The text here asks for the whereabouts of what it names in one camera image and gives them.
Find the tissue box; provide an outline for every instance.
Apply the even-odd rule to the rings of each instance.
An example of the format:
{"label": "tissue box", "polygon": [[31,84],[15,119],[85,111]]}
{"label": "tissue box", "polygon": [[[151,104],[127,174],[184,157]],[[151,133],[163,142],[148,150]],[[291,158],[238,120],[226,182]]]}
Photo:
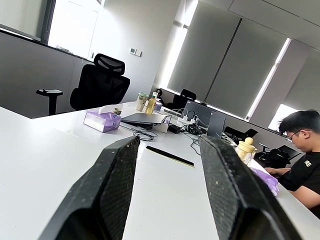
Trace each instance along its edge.
{"label": "tissue box", "polygon": [[102,133],[119,128],[121,117],[112,112],[99,114],[98,112],[87,111],[83,123]]}

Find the ceiling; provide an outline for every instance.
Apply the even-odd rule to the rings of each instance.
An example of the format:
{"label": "ceiling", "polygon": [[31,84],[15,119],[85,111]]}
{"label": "ceiling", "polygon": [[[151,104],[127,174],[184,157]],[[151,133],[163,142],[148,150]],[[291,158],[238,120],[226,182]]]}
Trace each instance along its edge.
{"label": "ceiling", "polygon": [[201,0],[320,50],[320,0]]}

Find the hand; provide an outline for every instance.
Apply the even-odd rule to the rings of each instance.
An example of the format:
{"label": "hand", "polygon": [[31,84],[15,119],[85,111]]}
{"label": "hand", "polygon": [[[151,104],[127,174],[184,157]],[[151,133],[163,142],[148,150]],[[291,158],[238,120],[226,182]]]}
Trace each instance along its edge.
{"label": "hand", "polygon": [[272,176],[278,176],[279,175],[278,169],[271,168],[271,167],[266,167],[265,170]]}

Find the power strip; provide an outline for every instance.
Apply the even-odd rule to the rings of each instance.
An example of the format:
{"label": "power strip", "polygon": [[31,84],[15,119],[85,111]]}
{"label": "power strip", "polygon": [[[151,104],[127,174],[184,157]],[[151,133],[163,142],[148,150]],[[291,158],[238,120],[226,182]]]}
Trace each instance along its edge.
{"label": "power strip", "polygon": [[178,122],[184,124],[184,125],[191,125],[194,124],[196,122],[196,120],[191,119],[191,121],[188,121],[188,117],[185,116],[184,118],[179,117],[178,118]]}

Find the glasses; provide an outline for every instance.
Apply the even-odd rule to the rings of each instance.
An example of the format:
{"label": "glasses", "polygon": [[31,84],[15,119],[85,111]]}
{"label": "glasses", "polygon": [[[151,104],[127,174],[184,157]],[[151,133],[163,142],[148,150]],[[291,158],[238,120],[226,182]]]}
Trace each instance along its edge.
{"label": "glasses", "polygon": [[300,133],[300,131],[301,131],[301,130],[299,130],[299,131],[295,132],[294,134],[292,134],[291,137],[288,137],[288,141],[289,141],[290,143],[292,143],[292,138],[294,137],[294,135]]}

